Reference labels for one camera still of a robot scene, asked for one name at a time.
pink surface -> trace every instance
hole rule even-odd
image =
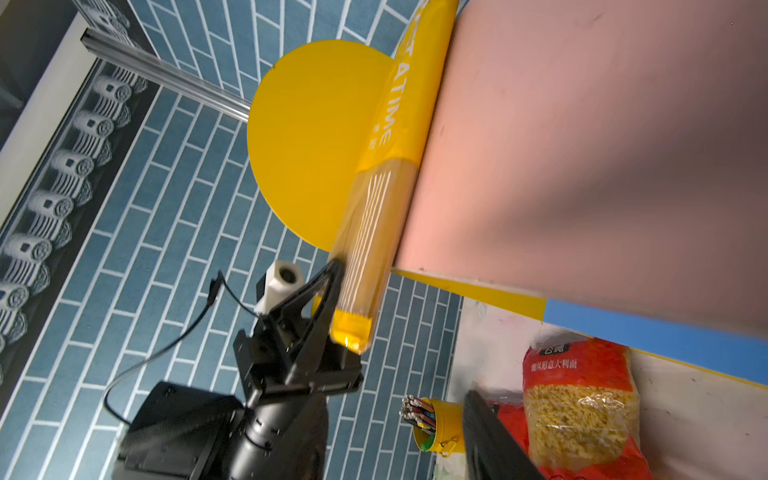
[[[396,266],[768,336],[766,18],[469,2]]]

bag of fusilli pasta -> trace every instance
hole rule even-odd
[[[523,360],[528,455],[546,478],[650,480],[625,346],[579,339]]]

wire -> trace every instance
hole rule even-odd
[[[179,335],[173,342],[167,344],[162,349],[158,350],[157,352],[153,353],[151,356],[147,357],[146,359],[140,361],[136,365],[130,367],[129,369],[125,370],[124,372],[120,373],[114,379],[107,385],[106,390],[104,391],[104,399],[102,403],[104,404],[104,409],[107,410],[113,417],[115,417],[120,422],[123,422],[125,425],[131,426],[131,422],[129,422],[125,417],[117,413],[110,405],[109,405],[109,394],[112,391],[112,389],[120,382],[131,376],[132,373],[136,372],[137,370],[141,369],[142,367],[149,365],[150,363],[154,362],[155,360],[159,359],[162,355],[165,353],[168,353],[171,349],[173,349],[176,345],[178,345],[182,340],[187,338],[190,333],[192,333],[192,330],[195,329],[196,326],[200,325],[200,322],[203,321],[203,318],[205,317],[205,314],[208,313],[208,310],[213,306],[213,304],[216,302],[216,297],[219,294],[219,290],[221,286],[224,285],[224,288],[227,290],[227,292],[230,293],[232,298],[234,298],[237,303],[248,313],[250,313],[253,316],[258,316],[254,311],[243,305],[243,302],[240,301],[239,298],[234,294],[232,289],[229,285],[227,285],[227,281],[224,279],[224,274],[219,271],[219,275],[215,280],[210,281],[210,286],[208,288],[208,298],[205,303],[205,308],[203,308],[203,311],[200,312],[200,315],[197,316],[197,318],[187,327],[186,330],[184,330],[181,335]]]

